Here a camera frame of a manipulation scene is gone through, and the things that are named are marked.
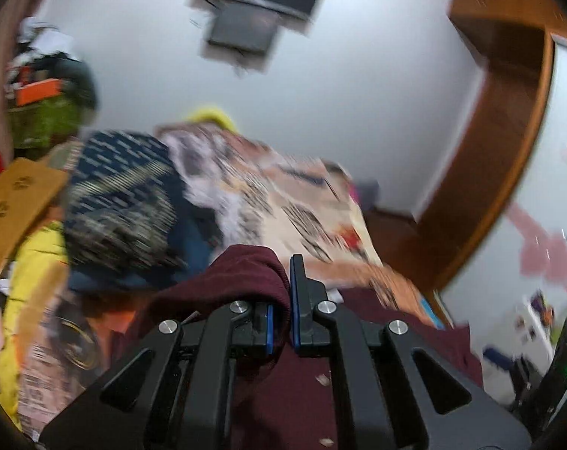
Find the maroon button shirt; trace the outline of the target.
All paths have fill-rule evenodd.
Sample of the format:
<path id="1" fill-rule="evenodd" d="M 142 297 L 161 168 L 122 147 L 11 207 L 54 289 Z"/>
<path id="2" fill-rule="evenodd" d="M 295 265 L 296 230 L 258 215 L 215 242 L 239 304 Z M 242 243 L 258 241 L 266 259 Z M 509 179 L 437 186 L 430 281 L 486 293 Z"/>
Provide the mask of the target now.
<path id="1" fill-rule="evenodd" d="M 159 291 L 127 330 L 112 338 L 117 360 L 165 319 L 206 317 L 228 302 L 264 302 L 274 309 L 274 354 L 267 364 L 237 368 L 232 449 L 338 449 L 332 390 L 318 382 L 326 358 L 302 358 L 292 346 L 292 304 L 285 267 L 266 247 L 229 247 L 201 274 Z"/>

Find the dark blue jeans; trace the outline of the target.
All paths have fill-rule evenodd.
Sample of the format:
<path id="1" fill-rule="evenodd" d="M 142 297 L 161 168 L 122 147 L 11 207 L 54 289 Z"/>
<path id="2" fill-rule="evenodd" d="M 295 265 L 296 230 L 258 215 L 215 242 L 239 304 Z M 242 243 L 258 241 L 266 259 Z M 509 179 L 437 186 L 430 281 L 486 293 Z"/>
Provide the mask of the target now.
<path id="1" fill-rule="evenodd" d="M 222 232 L 177 176 L 72 201 L 63 233 L 77 293 L 160 291 L 201 274 Z"/>

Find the newspaper print blanket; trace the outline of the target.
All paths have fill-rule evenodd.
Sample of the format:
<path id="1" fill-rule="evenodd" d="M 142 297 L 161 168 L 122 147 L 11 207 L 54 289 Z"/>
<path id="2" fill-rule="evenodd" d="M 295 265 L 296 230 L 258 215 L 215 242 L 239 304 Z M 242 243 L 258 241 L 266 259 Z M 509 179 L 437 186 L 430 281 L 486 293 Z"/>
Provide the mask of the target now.
<path id="1" fill-rule="evenodd" d="M 441 324 L 412 281 L 380 260 L 353 181 L 337 163 L 286 156 L 211 123 L 163 125 L 155 135 L 186 198 L 214 211 L 223 246 L 267 247 L 283 265 L 300 254 L 332 301 L 346 288 L 370 288 L 380 305 Z"/>

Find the navy patterned cloth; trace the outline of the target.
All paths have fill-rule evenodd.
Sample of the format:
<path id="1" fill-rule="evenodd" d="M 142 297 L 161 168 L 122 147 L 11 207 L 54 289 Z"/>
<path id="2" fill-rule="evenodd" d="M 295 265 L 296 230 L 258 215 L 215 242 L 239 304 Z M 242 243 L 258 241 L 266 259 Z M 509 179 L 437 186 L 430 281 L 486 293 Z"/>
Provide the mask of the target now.
<path id="1" fill-rule="evenodd" d="M 71 263 L 113 273 L 181 267 L 172 239 L 181 200 L 181 178 L 162 142 L 136 132 L 93 133 L 68 187 L 63 233 Z"/>

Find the yellow garment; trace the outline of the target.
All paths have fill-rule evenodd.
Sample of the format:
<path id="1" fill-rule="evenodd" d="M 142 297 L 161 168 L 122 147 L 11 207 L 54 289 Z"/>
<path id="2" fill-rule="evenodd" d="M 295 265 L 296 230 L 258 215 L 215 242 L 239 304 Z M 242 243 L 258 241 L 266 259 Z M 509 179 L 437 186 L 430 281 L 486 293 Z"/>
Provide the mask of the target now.
<path id="1" fill-rule="evenodd" d="M 63 223 L 53 220 L 33 232 L 19 247 L 2 318 L 0 403 L 18 424 L 19 376 L 31 341 L 55 292 L 67 282 L 68 256 Z"/>

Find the brown cardboard box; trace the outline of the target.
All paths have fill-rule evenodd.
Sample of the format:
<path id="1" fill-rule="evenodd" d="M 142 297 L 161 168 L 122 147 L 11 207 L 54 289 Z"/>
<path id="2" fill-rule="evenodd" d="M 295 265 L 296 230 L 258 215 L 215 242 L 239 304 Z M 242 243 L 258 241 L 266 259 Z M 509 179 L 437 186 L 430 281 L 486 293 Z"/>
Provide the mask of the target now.
<path id="1" fill-rule="evenodd" d="M 0 175 L 0 274 L 26 232 L 68 178 L 60 169 L 29 159 L 15 159 Z"/>

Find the orange box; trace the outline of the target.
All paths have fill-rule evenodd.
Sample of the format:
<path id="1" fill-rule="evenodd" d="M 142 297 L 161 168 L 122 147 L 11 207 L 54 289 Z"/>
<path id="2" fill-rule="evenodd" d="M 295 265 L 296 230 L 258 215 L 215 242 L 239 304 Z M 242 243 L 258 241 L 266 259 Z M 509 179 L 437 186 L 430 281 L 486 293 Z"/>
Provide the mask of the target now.
<path id="1" fill-rule="evenodd" d="M 17 88 L 15 90 L 15 104 L 17 107 L 23 107 L 41 100 L 54 98 L 60 94 L 61 80 L 49 78 Z"/>

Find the brown wooden door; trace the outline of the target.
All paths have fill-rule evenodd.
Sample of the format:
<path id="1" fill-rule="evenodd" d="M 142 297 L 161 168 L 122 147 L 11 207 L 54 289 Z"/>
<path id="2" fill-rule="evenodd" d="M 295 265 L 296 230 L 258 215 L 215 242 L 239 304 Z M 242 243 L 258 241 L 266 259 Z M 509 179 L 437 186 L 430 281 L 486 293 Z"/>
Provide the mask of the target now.
<path id="1" fill-rule="evenodd" d="M 452 0 L 448 16 L 486 71 L 469 126 L 418 222 L 427 294 L 449 284 L 501 215 L 541 128 L 553 40 L 567 40 L 567 13 L 555 0 Z"/>

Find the pink heart wall sticker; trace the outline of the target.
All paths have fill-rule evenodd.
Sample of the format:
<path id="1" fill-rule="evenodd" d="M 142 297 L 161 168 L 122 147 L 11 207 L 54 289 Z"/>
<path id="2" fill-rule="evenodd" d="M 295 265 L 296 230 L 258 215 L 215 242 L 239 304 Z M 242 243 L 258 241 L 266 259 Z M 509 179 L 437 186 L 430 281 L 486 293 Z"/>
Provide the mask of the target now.
<path id="1" fill-rule="evenodd" d="M 505 216 L 522 235 L 520 273 L 529 278 L 542 278 L 547 284 L 567 292 L 567 239 L 564 232 L 548 232 L 515 202 L 506 209 Z"/>

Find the small black wall monitor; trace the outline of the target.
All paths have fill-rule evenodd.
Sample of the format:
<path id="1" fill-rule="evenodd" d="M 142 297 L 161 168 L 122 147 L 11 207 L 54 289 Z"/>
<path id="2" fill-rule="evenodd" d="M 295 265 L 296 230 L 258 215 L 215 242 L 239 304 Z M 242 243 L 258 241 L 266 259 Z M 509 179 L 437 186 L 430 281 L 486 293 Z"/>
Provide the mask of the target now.
<path id="1" fill-rule="evenodd" d="M 265 56 L 275 40 L 281 19 L 276 12 L 231 3 L 214 18 L 207 42 L 211 46 L 253 56 Z"/>

